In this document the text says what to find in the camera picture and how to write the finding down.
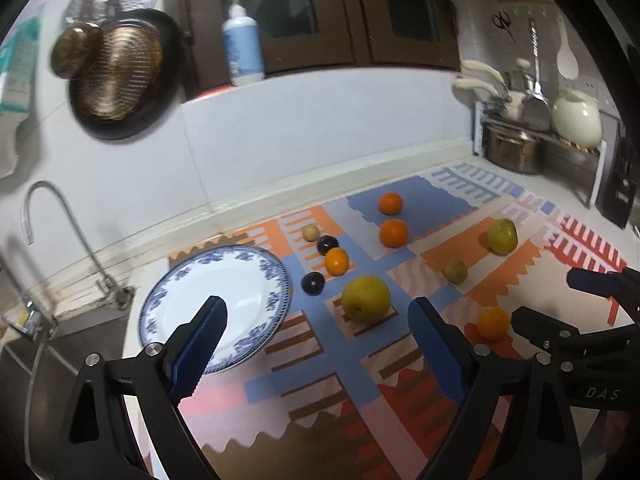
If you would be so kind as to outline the small yellow-green fruit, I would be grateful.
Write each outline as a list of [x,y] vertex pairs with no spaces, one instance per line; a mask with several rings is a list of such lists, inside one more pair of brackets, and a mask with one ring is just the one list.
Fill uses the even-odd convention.
[[468,277],[468,268],[465,263],[459,259],[451,259],[444,266],[442,274],[452,284],[462,284]]

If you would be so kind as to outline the large yellow-green pear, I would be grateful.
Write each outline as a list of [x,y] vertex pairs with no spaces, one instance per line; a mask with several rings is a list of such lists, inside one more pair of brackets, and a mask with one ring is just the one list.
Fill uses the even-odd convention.
[[361,275],[343,289],[342,307],[349,321],[372,324],[382,320],[392,305],[387,284],[375,275]]

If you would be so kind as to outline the large green apple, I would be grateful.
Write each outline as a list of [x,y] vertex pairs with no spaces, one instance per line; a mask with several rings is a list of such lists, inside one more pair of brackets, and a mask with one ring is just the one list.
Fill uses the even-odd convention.
[[510,219],[496,220],[487,231],[488,245],[498,255],[509,255],[518,247],[518,231]]

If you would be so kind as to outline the dark plum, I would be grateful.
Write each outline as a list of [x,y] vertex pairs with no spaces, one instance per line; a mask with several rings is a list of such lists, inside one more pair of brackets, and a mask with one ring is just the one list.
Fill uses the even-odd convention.
[[319,296],[326,286],[326,279],[320,272],[309,272],[300,281],[300,286],[309,296]]
[[339,248],[340,243],[337,238],[332,235],[322,235],[318,238],[316,247],[318,253],[325,256],[331,249]]

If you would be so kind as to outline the orange mandarin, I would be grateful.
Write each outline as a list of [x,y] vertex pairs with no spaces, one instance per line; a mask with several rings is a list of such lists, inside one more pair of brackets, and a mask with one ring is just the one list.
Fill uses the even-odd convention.
[[408,226],[399,219],[388,219],[378,231],[380,243],[388,248],[399,248],[405,246],[409,237]]
[[397,216],[401,213],[404,200],[401,195],[395,192],[388,192],[378,199],[378,210],[386,216]]

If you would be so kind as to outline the small orange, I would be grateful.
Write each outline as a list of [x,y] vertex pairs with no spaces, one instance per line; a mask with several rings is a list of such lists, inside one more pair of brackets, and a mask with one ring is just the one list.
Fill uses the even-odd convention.
[[324,256],[324,266],[326,272],[332,276],[344,275],[350,266],[349,255],[341,247],[333,247]]

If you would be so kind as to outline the small tan round fruit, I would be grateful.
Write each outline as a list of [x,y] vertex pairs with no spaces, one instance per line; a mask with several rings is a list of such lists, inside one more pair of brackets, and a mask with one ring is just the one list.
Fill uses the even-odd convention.
[[306,242],[315,242],[320,237],[320,229],[316,224],[307,224],[302,229],[302,235]]

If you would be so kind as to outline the blue white porcelain plate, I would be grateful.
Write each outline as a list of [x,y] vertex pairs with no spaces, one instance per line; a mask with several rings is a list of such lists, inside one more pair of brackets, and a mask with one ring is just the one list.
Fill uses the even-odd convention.
[[207,249],[168,271],[149,292],[138,321],[140,344],[166,344],[179,326],[198,322],[196,348],[209,357],[204,372],[219,373],[262,348],[291,299],[288,271],[268,250]]

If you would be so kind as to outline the colourful patterned table mat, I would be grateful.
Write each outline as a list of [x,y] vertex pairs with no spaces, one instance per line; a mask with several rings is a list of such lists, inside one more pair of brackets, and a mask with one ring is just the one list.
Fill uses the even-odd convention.
[[[521,304],[586,332],[627,323],[613,301],[570,290],[566,271],[618,271],[639,262],[639,243],[541,178],[515,177],[480,162],[452,162],[390,184],[404,199],[405,246],[388,248],[378,231],[382,188],[372,188],[239,230],[232,245],[278,257],[292,283],[279,328],[234,367],[205,375],[180,410],[196,442],[225,479],[413,479],[445,437],[458,407],[439,391],[408,325],[423,296],[445,321],[479,341],[477,317]],[[487,231],[510,219],[518,247],[498,255]],[[341,276],[326,272],[302,229],[316,224],[349,255]],[[451,259],[468,277],[442,274]],[[326,286],[309,296],[303,276]],[[387,284],[392,305],[378,322],[349,321],[344,287],[361,275]]]

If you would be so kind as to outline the steel cooking pot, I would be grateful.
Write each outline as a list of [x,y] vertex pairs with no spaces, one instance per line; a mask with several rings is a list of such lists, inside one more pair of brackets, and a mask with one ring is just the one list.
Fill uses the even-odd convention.
[[534,136],[499,126],[487,128],[487,157],[495,165],[517,174],[539,174],[544,147]]

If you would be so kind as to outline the metal ladle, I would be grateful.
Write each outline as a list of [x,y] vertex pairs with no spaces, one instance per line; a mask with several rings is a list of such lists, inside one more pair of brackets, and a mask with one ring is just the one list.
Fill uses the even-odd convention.
[[533,88],[527,92],[521,106],[521,120],[527,128],[547,132],[551,128],[551,112],[549,102],[542,92],[540,84],[540,66],[538,56],[538,32],[535,20],[528,20],[530,43],[532,44],[534,82]]

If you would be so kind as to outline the brass perforated strainer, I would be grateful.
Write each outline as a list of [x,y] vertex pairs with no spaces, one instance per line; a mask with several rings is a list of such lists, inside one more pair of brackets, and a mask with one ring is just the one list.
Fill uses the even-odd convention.
[[107,122],[126,118],[151,88],[162,61],[162,46],[152,27],[116,23],[104,28],[98,54],[72,85],[76,110]]

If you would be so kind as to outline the black frying pan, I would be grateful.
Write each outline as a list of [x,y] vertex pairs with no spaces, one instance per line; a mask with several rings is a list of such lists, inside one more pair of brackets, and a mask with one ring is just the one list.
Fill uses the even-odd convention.
[[139,9],[99,26],[102,36],[70,78],[73,114],[103,141],[135,136],[160,119],[178,90],[182,33],[168,14]]

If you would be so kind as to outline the teal white tissue pack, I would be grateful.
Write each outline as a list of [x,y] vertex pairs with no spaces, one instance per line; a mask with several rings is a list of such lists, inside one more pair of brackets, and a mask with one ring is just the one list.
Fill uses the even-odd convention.
[[17,27],[1,46],[0,174],[13,174],[18,162],[17,128],[29,118],[32,81],[37,65],[40,18],[35,16]]

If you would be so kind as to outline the dark brown window frame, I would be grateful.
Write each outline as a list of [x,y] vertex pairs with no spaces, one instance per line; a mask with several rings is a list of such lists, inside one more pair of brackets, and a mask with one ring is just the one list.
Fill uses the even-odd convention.
[[[258,25],[267,75],[331,67],[458,70],[450,0],[241,0]],[[186,36],[186,96],[230,84],[222,24],[229,0],[164,0]]]

